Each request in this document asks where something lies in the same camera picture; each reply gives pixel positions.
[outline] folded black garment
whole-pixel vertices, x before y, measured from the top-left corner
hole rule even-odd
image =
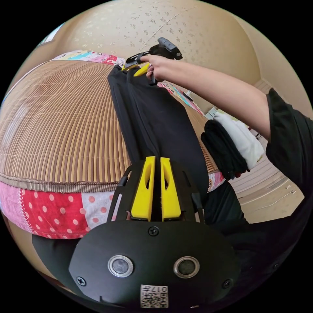
[[[132,163],[166,157],[187,169],[204,200],[209,178],[197,135],[185,108],[165,88],[150,86],[138,68],[108,75],[111,95]]]
[[[211,154],[226,180],[235,178],[235,173],[249,171],[247,163],[239,153],[226,129],[215,120],[208,120],[201,140]]]

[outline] red polka dot fabric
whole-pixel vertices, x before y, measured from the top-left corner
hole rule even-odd
[[[47,193],[0,183],[0,206],[12,223],[30,233],[51,239],[74,239],[107,222],[113,194]]]

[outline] black handle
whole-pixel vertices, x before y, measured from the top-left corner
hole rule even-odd
[[[152,74],[151,75],[151,81],[149,82],[149,85],[150,86],[155,86],[155,85],[157,85],[157,80],[156,80],[156,78],[154,77],[154,75]]]

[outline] hand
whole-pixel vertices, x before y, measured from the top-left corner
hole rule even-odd
[[[140,61],[150,63],[146,74],[149,80],[151,80],[152,74],[158,82],[166,79],[167,65],[171,60],[159,55],[145,55],[140,58]]]

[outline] white fabric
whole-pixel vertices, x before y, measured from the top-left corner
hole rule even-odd
[[[264,154],[264,149],[245,124],[234,121],[228,114],[220,112],[217,112],[213,119],[219,122],[228,132],[239,153],[246,160],[248,169],[254,168]]]

